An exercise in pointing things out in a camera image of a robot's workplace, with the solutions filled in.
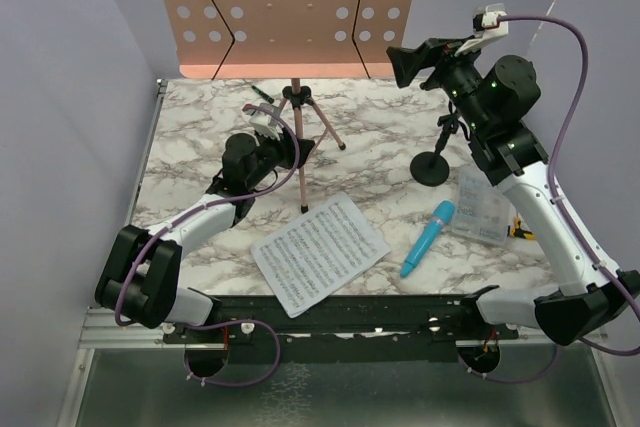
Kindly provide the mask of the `pink music stand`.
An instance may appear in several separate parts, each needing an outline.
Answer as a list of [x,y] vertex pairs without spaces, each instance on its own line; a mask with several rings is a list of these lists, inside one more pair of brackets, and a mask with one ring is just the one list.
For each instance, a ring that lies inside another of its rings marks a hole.
[[163,0],[189,79],[287,81],[295,111],[313,78],[388,77],[412,0]]

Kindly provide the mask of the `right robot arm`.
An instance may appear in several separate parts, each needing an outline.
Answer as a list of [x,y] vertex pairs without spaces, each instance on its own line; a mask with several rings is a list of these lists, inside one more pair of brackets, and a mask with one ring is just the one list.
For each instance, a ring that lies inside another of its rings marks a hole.
[[474,62],[477,52],[459,53],[461,39],[433,38],[415,49],[386,50],[396,84],[407,87],[419,71],[430,69],[421,84],[442,89],[469,128],[476,166],[523,215],[536,236],[556,283],[540,290],[491,287],[459,314],[461,330],[481,338],[495,324],[542,330],[566,346],[618,317],[639,293],[639,274],[623,271],[599,247],[586,228],[580,241],[571,227],[581,220],[548,177],[550,160],[524,115],[541,95],[533,64],[517,55],[501,57],[487,75]]

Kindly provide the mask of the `black microphone stand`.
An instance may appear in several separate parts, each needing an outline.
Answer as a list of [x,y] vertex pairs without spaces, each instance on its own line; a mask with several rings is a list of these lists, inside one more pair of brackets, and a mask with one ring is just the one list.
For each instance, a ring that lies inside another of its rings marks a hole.
[[449,164],[442,156],[442,152],[450,136],[455,134],[459,128],[455,114],[440,117],[437,125],[441,127],[441,133],[434,150],[417,154],[410,163],[410,173],[413,179],[428,187],[437,187],[448,179]]

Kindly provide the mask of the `sheet music page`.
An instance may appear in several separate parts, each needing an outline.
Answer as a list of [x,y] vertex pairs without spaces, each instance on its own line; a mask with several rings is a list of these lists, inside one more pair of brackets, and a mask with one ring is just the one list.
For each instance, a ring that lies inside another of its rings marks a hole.
[[256,265],[290,318],[349,284],[390,251],[344,192],[251,247]]

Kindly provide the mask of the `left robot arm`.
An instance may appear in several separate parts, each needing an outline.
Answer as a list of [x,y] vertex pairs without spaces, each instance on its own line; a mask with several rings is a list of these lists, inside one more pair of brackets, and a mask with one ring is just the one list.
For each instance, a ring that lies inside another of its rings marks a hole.
[[301,167],[313,140],[294,141],[282,132],[276,139],[234,134],[225,143],[221,171],[191,209],[148,228],[128,225],[114,241],[98,280],[95,301],[147,328],[162,323],[186,324],[195,339],[206,342],[220,332],[216,301],[178,286],[181,261],[214,235],[244,219],[255,203],[257,186],[277,167]]

